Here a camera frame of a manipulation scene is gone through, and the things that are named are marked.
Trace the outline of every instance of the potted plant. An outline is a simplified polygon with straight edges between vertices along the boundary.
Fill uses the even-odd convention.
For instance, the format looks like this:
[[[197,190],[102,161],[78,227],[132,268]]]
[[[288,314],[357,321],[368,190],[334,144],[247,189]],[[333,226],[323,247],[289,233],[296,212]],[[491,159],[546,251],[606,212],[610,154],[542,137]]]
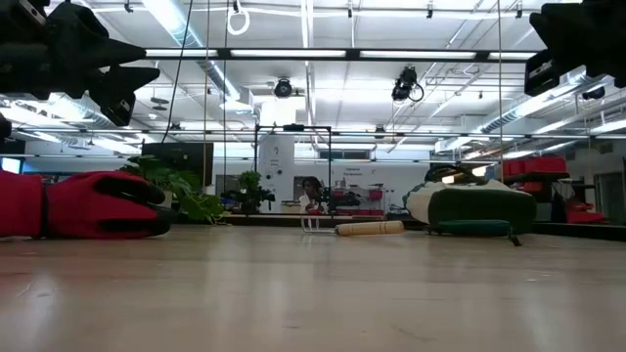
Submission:
[[[224,211],[219,197],[199,193],[201,182],[193,172],[173,170],[153,155],[132,156],[128,162],[119,171],[142,177],[162,189],[166,196],[163,206],[171,207],[171,201],[176,197],[180,203],[179,211],[192,220],[215,224],[222,218]]]
[[[261,174],[254,171],[246,171],[239,177],[240,191],[228,191],[222,194],[223,198],[237,201],[242,213],[256,214],[259,212],[261,202],[264,200],[275,201],[276,198],[269,190],[263,190],[259,183]]]

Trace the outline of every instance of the red object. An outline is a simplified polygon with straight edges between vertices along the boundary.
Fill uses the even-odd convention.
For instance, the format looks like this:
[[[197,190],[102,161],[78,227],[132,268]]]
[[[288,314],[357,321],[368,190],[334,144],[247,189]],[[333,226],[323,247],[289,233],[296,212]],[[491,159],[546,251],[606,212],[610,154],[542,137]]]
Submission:
[[[544,184],[541,182],[525,182],[522,191],[527,193],[538,193],[544,189]]]
[[[533,157],[524,160],[525,173],[566,173],[565,159],[558,156]]]
[[[566,173],[565,159],[558,156],[531,157],[526,160],[512,160],[504,163],[505,177],[529,173]]]
[[[370,199],[371,200],[382,199],[382,191],[381,190],[370,190]]]
[[[45,203],[42,190],[37,176],[0,172],[0,236],[138,239],[169,230],[147,206],[162,202],[163,193],[139,177],[123,172],[72,176],[48,187]]]
[[[0,237],[39,234],[42,191],[38,176],[0,170]]]
[[[605,222],[604,215],[586,211],[567,211],[568,224],[602,223]]]

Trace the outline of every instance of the fluorescent light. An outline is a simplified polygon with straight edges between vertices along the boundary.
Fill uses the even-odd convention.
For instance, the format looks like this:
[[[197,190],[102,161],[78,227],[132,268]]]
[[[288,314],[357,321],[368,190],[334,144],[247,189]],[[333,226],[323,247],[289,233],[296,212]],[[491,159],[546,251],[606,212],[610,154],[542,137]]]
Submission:
[[[15,174],[20,173],[20,168],[22,166],[21,160],[1,156],[0,159],[2,159],[2,165],[0,165],[2,167],[0,167],[0,170],[8,171]]]
[[[370,59],[473,59],[475,52],[459,51],[375,51],[364,50],[361,58]]]
[[[207,49],[185,49],[183,51],[183,58],[210,58],[217,57],[217,50]],[[147,49],[146,58],[178,58],[180,57],[180,49]]]
[[[489,54],[489,60],[528,60],[535,56],[537,53],[491,53]]]
[[[487,166],[476,167],[471,171],[474,176],[483,177],[487,172]]]
[[[592,129],[591,132],[592,133],[604,133],[604,132],[610,132],[610,131],[614,131],[614,130],[618,130],[622,128],[626,128],[626,119],[605,123],[602,126],[598,126]]]
[[[529,154],[533,154],[535,151],[518,151],[518,152],[510,152],[506,153],[502,156],[502,158],[510,159],[510,158],[518,158],[522,156],[527,156]]]
[[[114,152],[119,152],[123,154],[140,154],[141,153],[141,151],[138,150],[137,148],[127,146],[123,143],[112,141],[106,138],[94,139],[93,142],[98,147],[102,147],[104,149],[108,149]]]
[[[343,58],[345,50],[231,50],[236,58]]]
[[[2,112],[7,119],[22,124],[33,126],[67,126],[66,124],[55,121],[50,117],[42,116],[18,106],[13,106],[10,109],[0,108],[0,112]]]
[[[557,121],[555,123],[551,123],[547,126],[541,127],[540,129],[536,130],[533,134],[542,134],[542,133],[546,133],[546,132],[550,132],[550,131],[554,131],[558,128],[561,128],[562,126],[566,125],[567,122],[565,122],[564,120],[562,121]]]
[[[559,150],[561,148],[564,148],[564,147],[567,147],[567,146],[571,146],[574,143],[576,143],[576,141],[560,143],[560,144],[557,144],[555,146],[547,147],[544,150],[542,150],[542,152],[554,152],[554,151],[557,151],[557,150]]]
[[[234,111],[239,113],[252,112],[252,107],[248,104],[235,101],[227,101],[225,104],[220,104],[219,108],[221,108],[222,110]]]

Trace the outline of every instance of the ceiling-mounted camera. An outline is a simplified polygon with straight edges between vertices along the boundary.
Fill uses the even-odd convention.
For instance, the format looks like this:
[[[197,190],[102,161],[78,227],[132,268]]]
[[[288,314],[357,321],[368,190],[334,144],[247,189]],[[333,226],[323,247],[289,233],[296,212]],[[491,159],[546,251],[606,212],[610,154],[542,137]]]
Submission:
[[[415,99],[412,94],[415,89],[422,91],[422,95]],[[424,89],[418,83],[418,74],[415,72],[415,68],[412,66],[406,66],[400,73],[400,77],[395,80],[395,87],[391,91],[391,98],[394,102],[404,102],[410,99],[413,102],[419,102],[424,98]]]
[[[277,98],[288,98],[293,91],[293,87],[291,87],[291,83],[288,78],[281,78],[276,83],[274,87],[274,94]]]
[[[145,59],[146,50],[110,39],[90,9],[65,1],[46,16],[49,5],[49,0],[0,1],[0,93],[47,100],[53,92],[79,99],[89,91],[109,120],[127,126],[134,91],[160,71],[120,66]]]

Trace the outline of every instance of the hanging cable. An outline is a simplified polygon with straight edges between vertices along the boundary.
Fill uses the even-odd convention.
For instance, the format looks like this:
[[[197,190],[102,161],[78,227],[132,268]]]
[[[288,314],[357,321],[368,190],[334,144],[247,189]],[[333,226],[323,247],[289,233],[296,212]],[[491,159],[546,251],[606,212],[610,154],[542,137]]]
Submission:
[[[207,5],[208,7],[211,6],[211,1],[208,0]],[[207,12],[206,13],[206,47],[208,48],[208,34],[209,34],[209,29],[211,28],[211,13]],[[208,50],[206,51],[206,58],[205,58],[205,62],[206,62],[206,66],[209,65],[209,54],[208,54]],[[203,119],[203,128],[202,128],[202,193],[204,194],[206,191],[206,116],[207,116],[207,112],[208,112],[208,72],[204,73],[204,119]]]
[[[504,135],[504,121],[502,116],[502,13],[500,11],[500,0],[498,0],[498,53],[500,53],[498,58],[498,106],[500,109],[500,181],[505,182],[505,139]]]
[[[425,95],[424,88],[422,88],[422,85],[420,83],[416,84],[415,88],[413,89],[413,92],[415,92],[416,88],[422,92],[422,95],[418,99],[413,99],[411,95],[409,95],[409,100],[411,100],[413,103],[421,102]]]
[[[230,8],[230,0],[226,0],[226,7]],[[226,29],[230,26],[230,17],[226,19]],[[228,48],[228,30],[224,30],[224,47]],[[222,92],[226,92],[226,61],[224,61],[224,79],[222,80]],[[222,190],[226,192],[226,94],[222,95],[222,128],[224,130],[223,150],[224,150],[224,173],[222,174]]]
[[[194,7],[194,0],[189,2],[189,12],[187,13],[187,23],[185,23],[185,36],[183,37],[183,45],[180,48],[180,56],[178,57],[178,67],[176,67],[176,76],[174,77],[174,87],[172,89],[172,100],[169,105],[169,116],[167,117],[167,127],[165,127],[165,133],[161,143],[165,143],[167,134],[169,133],[169,127],[172,124],[172,114],[174,112],[174,101],[176,99],[176,88],[178,87],[178,78],[180,78],[180,67],[183,64],[183,56],[185,55],[185,45],[187,44],[187,33],[189,33],[189,25],[192,17],[192,8]]]

